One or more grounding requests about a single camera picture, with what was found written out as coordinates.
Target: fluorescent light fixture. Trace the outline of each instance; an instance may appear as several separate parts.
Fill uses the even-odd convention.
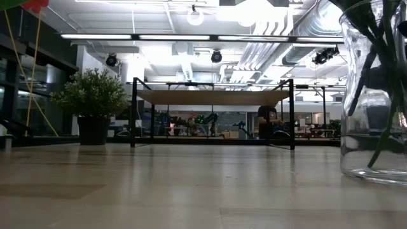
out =
[[[62,34],[62,38],[64,39],[95,39],[95,40],[103,40],[103,39],[132,39],[131,35],[126,34]]]
[[[209,36],[203,35],[140,35],[141,40],[197,40],[197,41],[208,41]]]
[[[254,87],[277,87],[278,85],[274,84],[274,85],[261,85],[261,84],[254,84],[252,85]]]
[[[290,9],[298,9],[303,7],[304,3],[302,2],[298,2],[298,3],[290,3],[288,7],[290,7]]]
[[[147,85],[167,85],[167,83],[159,83],[159,82],[147,82]]]
[[[343,43],[343,37],[300,37],[296,39],[299,43]]]
[[[219,36],[220,41],[273,41],[273,42],[287,42],[287,37],[278,36]]]
[[[169,1],[169,0],[143,0],[143,1],[133,1],[133,0],[75,0],[77,3],[106,3],[106,4],[185,4],[185,5],[205,5],[205,1],[189,1],[189,0],[182,0],[182,1]]]
[[[247,83],[215,83],[215,86],[231,86],[231,87],[246,87],[249,86]]]
[[[335,48],[336,47],[336,45],[334,45],[334,44],[327,45],[327,44],[317,44],[317,43],[307,43],[307,44],[295,43],[295,44],[293,44],[293,46],[294,47],[311,47],[311,48],[313,48],[313,47],[315,47],[315,48],[317,48],[317,47],[318,48]]]

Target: glass wall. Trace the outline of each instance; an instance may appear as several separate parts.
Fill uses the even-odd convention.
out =
[[[22,57],[22,66],[29,85],[31,84],[32,80],[33,64],[34,57]],[[59,92],[63,89],[67,79],[68,75],[64,71],[50,64],[37,60],[34,73],[33,90],[46,94],[49,94],[51,92]],[[19,85],[20,87],[26,87],[25,79],[22,74],[19,77]]]
[[[29,89],[22,73],[17,71],[18,65],[11,60],[0,59],[0,110],[1,115],[26,124],[29,115],[29,127],[33,129],[35,136],[55,136],[52,128],[47,124],[41,114],[44,113],[58,135],[70,135],[72,116],[63,112],[50,102],[50,94],[63,90],[68,80],[68,74],[50,64],[37,60],[28,55],[21,56],[22,67],[27,77],[28,85],[31,84],[32,67],[35,64],[33,81],[33,97],[29,112]]]

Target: black metal table frame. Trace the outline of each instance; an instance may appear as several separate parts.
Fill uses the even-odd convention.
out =
[[[141,84],[142,86],[144,86],[145,88],[147,88],[148,90],[152,90],[147,84],[145,84],[145,82],[143,82],[142,80],[140,80],[137,77],[133,78],[133,84],[132,84],[132,108],[131,108],[131,114],[129,116],[129,124],[130,124],[130,147],[134,148],[135,144],[137,143],[137,139],[135,137],[135,123],[136,123],[136,114],[137,114],[137,86],[138,84]],[[193,83],[193,82],[185,82],[185,83],[167,83],[167,85],[169,86],[169,89],[172,85],[184,85],[184,86],[210,86],[212,87],[212,90],[214,90],[215,84],[214,83]],[[290,113],[290,126],[289,126],[289,135],[290,135],[290,140],[289,140],[289,149],[290,150],[294,150],[295,149],[295,132],[294,132],[294,80],[293,79],[288,79],[285,80],[284,82],[280,83],[279,86],[275,87],[273,90],[278,90],[281,89],[286,85],[288,85],[289,88],[289,113]],[[167,113],[169,114],[169,105],[167,105]],[[154,129],[155,129],[155,104],[151,104],[151,121],[150,121],[150,140],[149,142],[151,144],[154,144],[157,140],[157,138],[154,138]],[[267,120],[267,125],[270,124],[270,114],[267,113],[266,114],[266,120]],[[205,139],[200,139],[200,141],[202,142],[202,144],[205,143],[210,143],[210,141],[208,141],[208,137]],[[267,136],[267,139],[264,140],[264,145],[267,146],[275,146],[270,144],[270,136]]]

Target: metal pole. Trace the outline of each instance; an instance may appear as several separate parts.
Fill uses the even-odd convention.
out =
[[[324,105],[324,128],[326,128],[326,101],[325,101],[325,87],[322,88],[322,99],[323,99],[323,105]]]
[[[155,104],[151,105],[150,139],[154,139]]]
[[[212,105],[212,115],[214,114],[214,106]],[[211,127],[214,127],[214,120],[212,120],[212,123],[210,125]]]
[[[294,129],[294,80],[289,80],[290,96],[290,149],[295,149],[295,129]]]
[[[170,126],[170,105],[167,104],[167,130],[165,131],[165,135],[167,136],[167,138],[169,135],[169,131],[171,130],[170,127],[171,127]]]
[[[280,101],[281,102],[281,121],[284,121],[284,112],[283,112],[283,108],[282,108],[282,101],[283,100]]]
[[[271,129],[269,110],[267,110],[267,112],[266,112],[266,123],[267,123],[266,146],[269,146],[270,145],[270,129]]]
[[[130,114],[130,147],[135,147],[135,114],[137,112],[137,77],[133,78],[132,112]]]

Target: cable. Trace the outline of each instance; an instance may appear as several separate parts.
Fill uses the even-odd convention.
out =
[[[27,113],[27,121],[25,125],[28,127],[30,124],[30,112],[31,112],[31,102],[32,102],[32,87],[34,85],[34,77],[35,77],[35,71],[36,71],[36,61],[37,61],[37,50],[38,50],[38,41],[39,41],[39,31],[41,28],[41,9],[39,10],[38,13],[38,26],[37,26],[37,37],[36,37],[36,49],[34,50],[34,64],[32,65],[32,72],[31,72],[31,85],[30,85],[30,99],[28,103],[28,113]]]
[[[14,53],[15,53],[16,58],[17,58],[18,66],[20,67],[21,73],[23,74],[23,77],[24,77],[24,80],[25,80],[25,85],[27,86],[27,88],[29,89],[30,94],[31,94],[31,93],[32,93],[32,90],[31,90],[31,87],[30,87],[29,84],[28,84],[27,77],[26,77],[26,75],[25,75],[25,73],[24,73],[24,69],[23,69],[22,64],[21,64],[21,61],[20,61],[20,57],[18,56],[17,49],[16,49],[16,47],[15,47],[14,37],[13,37],[13,33],[12,33],[12,31],[11,31],[11,26],[10,26],[10,20],[9,20],[9,18],[8,18],[8,14],[7,14],[7,11],[6,11],[6,10],[4,11],[4,15],[6,16],[6,22],[7,22],[8,32],[10,33],[10,38],[11,38],[11,42],[12,42],[12,44],[13,44]],[[48,126],[53,130],[54,134],[55,134],[57,137],[59,137],[59,135],[57,134],[57,132],[55,131],[55,129],[52,127],[50,121],[48,121],[48,119],[46,118],[44,112],[41,110],[41,108],[40,108],[40,106],[39,106],[37,100],[36,100],[34,97],[33,97],[32,99],[33,99],[33,101],[36,103],[36,105],[37,105],[37,107],[38,107],[38,109],[39,109],[39,112],[43,115],[43,117],[44,117],[45,121],[47,122]]]

